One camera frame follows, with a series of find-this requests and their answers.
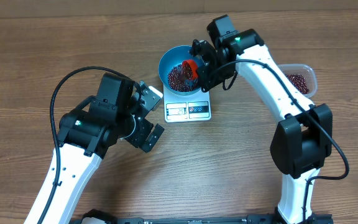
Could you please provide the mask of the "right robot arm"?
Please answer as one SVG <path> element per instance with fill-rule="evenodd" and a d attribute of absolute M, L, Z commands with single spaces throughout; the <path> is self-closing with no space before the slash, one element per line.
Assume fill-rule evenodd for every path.
<path fill-rule="evenodd" d="M 331 155 L 333 115 L 296 89 L 272 59 L 255 30 L 239 32 L 229 16 L 207 26 L 209 42 L 194 40 L 192 56 L 203 63 L 196 72 L 201 91 L 242 76 L 257 92 L 277 122 L 271 157 L 283 174 L 281 199 L 267 223 L 332 223 L 331 215 L 311 211 L 313 184 Z"/>

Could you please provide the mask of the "red measuring scoop blue handle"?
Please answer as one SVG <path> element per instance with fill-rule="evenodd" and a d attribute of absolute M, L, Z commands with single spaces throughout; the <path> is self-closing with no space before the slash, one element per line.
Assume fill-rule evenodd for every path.
<path fill-rule="evenodd" d="M 184 60 L 181 63 L 182 74 L 187 80 L 196 80 L 198 78 L 198 74 L 196 72 L 198 66 L 197 63 L 193 59 Z"/>

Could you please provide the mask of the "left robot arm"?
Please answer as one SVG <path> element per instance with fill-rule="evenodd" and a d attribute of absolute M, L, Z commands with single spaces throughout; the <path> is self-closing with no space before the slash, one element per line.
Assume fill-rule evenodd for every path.
<path fill-rule="evenodd" d="M 59 122 L 57 147 L 26 223 L 69 223 L 81 194 L 118 140 L 150 152 L 164 128 L 146 120 L 163 98 L 144 82 L 105 73 L 98 92 Z"/>

